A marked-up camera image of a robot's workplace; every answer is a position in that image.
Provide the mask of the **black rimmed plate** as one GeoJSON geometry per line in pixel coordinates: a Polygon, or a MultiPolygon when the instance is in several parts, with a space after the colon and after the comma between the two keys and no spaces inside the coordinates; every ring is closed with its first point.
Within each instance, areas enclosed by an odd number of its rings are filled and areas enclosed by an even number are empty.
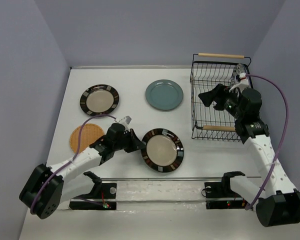
{"type": "Polygon", "coordinates": [[[97,84],[86,89],[79,100],[81,110],[89,116],[109,115],[119,105],[118,91],[107,84],[97,84]]]}
{"type": "Polygon", "coordinates": [[[148,131],[141,141],[145,148],[140,151],[145,164],[159,173],[177,170],[184,159],[185,151],[180,138],[165,128],[148,131]]]}

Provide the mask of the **blue floral plate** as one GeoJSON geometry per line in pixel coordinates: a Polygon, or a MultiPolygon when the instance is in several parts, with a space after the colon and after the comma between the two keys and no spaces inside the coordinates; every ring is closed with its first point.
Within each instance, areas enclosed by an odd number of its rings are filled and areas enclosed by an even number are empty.
{"type": "Polygon", "coordinates": [[[230,78],[230,86],[233,87],[234,85],[238,84],[241,79],[240,79],[240,75],[241,74],[246,74],[246,67],[244,64],[242,63],[238,63],[234,68],[233,68],[233,72],[230,78]]]}

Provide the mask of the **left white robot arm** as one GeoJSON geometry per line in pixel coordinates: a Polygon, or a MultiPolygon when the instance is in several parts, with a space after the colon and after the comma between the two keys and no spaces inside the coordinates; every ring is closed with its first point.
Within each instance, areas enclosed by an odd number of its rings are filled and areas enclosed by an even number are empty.
{"type": "Polygon", "coordinates": [[[92,168],[110,160],[117,151],[132,153],[145,147],[133,129],[113,123],[105,135],[72,158],[52,166],[36,166],[19,199],[32,215],[46,219],[64,201],[85,195],[94,198],[100,194],[102,180],[91,172],[92,168]]]}

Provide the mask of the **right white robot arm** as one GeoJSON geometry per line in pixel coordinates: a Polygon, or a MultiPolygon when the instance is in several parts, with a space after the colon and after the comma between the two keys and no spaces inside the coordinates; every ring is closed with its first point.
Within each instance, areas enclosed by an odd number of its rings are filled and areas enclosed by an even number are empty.
{"type": "Polygon", "coordinates": [[[239,195],[246,210],[253,209],[264,227],[297,224],[300,222],[300,191],[290,181],[277,153],[274,152],[268,126],[260,118],[261,94],[250,87],[240,94],[218,84],[198,95],[205,107],[214,104],[217,111],[227,111],[235,119],[235,132],[262,178],[257,186],[240,171],[226,172],[220,182],[225,196],[239,195]]]}

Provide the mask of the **orange woven coaster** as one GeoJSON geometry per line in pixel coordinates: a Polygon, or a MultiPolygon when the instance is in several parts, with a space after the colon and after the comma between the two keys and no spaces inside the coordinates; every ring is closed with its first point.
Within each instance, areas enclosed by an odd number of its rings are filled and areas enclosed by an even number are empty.
{"type": "Polygon", "coordinates": [[[78,126],[70,135],[69,145],[74,153],[77,152],[78,144],[80,143],[79,153],[89,147],[92,143],[94,143],[97,139],[102,137],[105,132],[103,129],[96,124],[87,123],[81,132],[81,137],[79,140],[81,126],[78,126]]]}

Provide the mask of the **teal plate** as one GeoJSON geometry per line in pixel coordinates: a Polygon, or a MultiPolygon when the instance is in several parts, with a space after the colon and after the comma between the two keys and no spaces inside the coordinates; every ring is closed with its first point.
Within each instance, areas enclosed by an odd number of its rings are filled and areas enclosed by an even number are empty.
{"type": "Polygon", "coordinates": [[[160,79],[147,86],[145,99],[157,110],[172,111],[182,103],[184,93],[178,83],[169,79],[160,79]]]}

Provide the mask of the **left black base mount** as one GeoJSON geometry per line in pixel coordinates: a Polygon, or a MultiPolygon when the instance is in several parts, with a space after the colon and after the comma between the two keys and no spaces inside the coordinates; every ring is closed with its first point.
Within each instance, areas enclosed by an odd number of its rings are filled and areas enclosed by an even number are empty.
{"type": "Polygon", "coordinates": [[[117,209],[117,183],[103,182],[91,171],[86,171],[83,175],[93,183],[91,191],[71,199],[68,207],[71,210],[115,211],[117,209]]]}

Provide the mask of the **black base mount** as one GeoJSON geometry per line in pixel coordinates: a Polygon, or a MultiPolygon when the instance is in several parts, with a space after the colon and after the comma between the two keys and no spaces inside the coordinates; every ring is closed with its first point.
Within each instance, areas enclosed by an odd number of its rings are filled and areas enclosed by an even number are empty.
{"type": "Polygon", "coordinates": [[[206,199],[207,210],[244,209],[248,202],[231,189],[231,179],[241,182],[248,178],[241,171],[230,171],[223,174],[220,181],[204,183],[201,195],[206,199]]]}
{"type": "Polygon", "coordinates": [[[86,171],[83,175],[93,183],[91,191],[71,199],[68,207],[71,210],[115,211],[117,209],[117,183],[103,182],[91,171],[86,171]]]}

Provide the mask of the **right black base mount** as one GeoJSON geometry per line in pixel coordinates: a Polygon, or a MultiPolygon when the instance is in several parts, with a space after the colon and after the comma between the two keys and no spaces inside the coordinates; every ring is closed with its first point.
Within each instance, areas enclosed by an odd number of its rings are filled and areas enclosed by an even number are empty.
{"type": "Polygon", "coordinates": [[[241,171],[230,171],[223,174],[220,181],[204,183],[201,195],[206,199],[207,210],[244,209],[248,202],[231,189],[231,179],[241,182],[248,178],[241,171]]]}

